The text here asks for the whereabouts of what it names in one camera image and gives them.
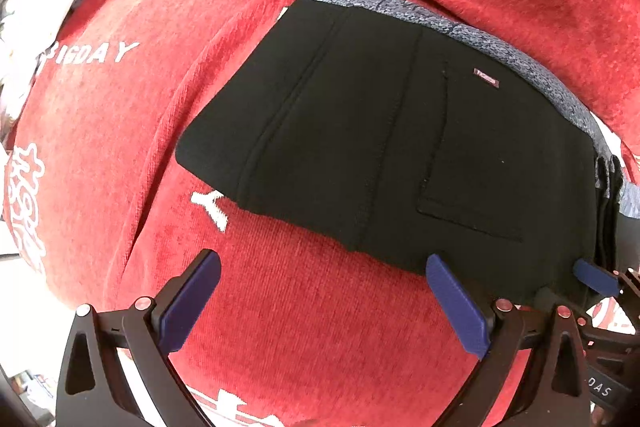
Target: small label tag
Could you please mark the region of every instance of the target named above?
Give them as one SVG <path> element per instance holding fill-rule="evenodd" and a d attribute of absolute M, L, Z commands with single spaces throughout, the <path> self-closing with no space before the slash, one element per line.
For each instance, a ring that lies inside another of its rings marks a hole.
<path fill-rule="evenodd" d="M 480 71 L 478 68 L 474 68 L 474 74 L 476 74 L 477 76 L 479 76 L 483 80 L 487 81 L 492 86 L 500 87 L 500 82 L 495 80 L 495 78 L 491 78 L 488 74 L 482 73 L 482 71 Z"/>

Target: blue gripper pad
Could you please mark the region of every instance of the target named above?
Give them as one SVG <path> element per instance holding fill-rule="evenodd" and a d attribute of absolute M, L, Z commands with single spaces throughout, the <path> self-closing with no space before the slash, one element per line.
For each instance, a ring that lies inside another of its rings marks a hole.
<path fill-rule="evenodd" d="M 603 297 L 615 297 L 620 291 L 618 277 L 584 259 L 578 259 L 575 262 L 574 275 L 578 281 L 586 284 Z"/>
<path fill-rule="evenodd" d="M 472 296 L 437 255 L 427 259 L 427 282 L 466 352 L 482 359 L 489 350 L 492 325 Z"/>
<path fill-rule="evenodd" d="M 158 347 L 162 353 L 178 351 L 184 345 L 191 328 L 218 285 L 221 271 L 222 264 L 218 254 L 213 250 L 203 250 L 182 276 L 165 285 L 167 288 L 174 280 L 182 284 L 176 288 L 177 294 L 159 319 Z"/>

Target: metal pin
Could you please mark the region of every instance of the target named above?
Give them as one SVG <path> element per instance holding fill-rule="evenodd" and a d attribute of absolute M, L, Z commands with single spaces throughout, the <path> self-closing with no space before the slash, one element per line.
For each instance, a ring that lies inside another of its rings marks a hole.
<path fill-rule="evenodd" d="M 566 306 L 558 306 L 558 315 L 564 319 L 571 317 L 571 310 Z"/>
<path fill-rule="evenodd" d="M 149 308 L 149 306 L 151 306 L 151 299 L 149 297 L 140 297 L 136 301 L 135 306 L 137 310 L 146 310 L 147 308 Z"/>
<path fill-rule="evenodd" d="M 510 312 L 513 310 L 513 303 L 509 299 L 498 299 L 495 301 L 495 307 L 501 312 Z"/>
<path fill-rule="evenodd" d="M 89 304 L 80 304 L 78 308 L 76 308 L 76 314 L 78 317 L 86 317 L 91 311 L 91 306 Z"/>

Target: red fabric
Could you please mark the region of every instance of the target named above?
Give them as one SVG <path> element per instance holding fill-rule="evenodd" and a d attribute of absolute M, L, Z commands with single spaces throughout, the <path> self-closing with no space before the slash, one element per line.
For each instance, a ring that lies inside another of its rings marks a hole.
<path fill-rule="evenodd" d="M 634 156 L 624 142 L 622 142 L 620 150 L 629 179 L 636 185 L 640 185 L 640 156 Z"/>
<path fill-rule="evenodd" d="M 219 227 L 191 203 L 211 188 L 173 158 L 180 132 L 292 1 L 86 0 L 60 46 L 103 53 L 65 64 L 58 48 L 44 66 L 17 127 L 8 221 L 63 301 L 98 309 L 154 295 L 215 249 L 222 281 L 173 361 L 188 385 L 280 422 L 262 425 L 428 426 L 475 360 L 424 278 L 224 198 Z M 640 150 L 640 0 L 411 1 L 536 58 Z M 120 42 L 140 44 L 115 62 Z"/>

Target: red blanket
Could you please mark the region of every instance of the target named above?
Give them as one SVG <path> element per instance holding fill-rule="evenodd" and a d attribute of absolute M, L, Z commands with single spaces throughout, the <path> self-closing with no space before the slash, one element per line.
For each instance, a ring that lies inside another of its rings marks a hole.
<path fill-rule="evenodd" d="M 219 425 L 427 426 L 475 359 L 424 278 L 238 210 L 172 156 L 292 1 L 86 0 L 17 126 L 6 219 L 63 301 L 101 310 L 218 251 L 222 282 L 173 361 Z M 411 1 L 534 57 L 640 152 L 640 0 Z"/>

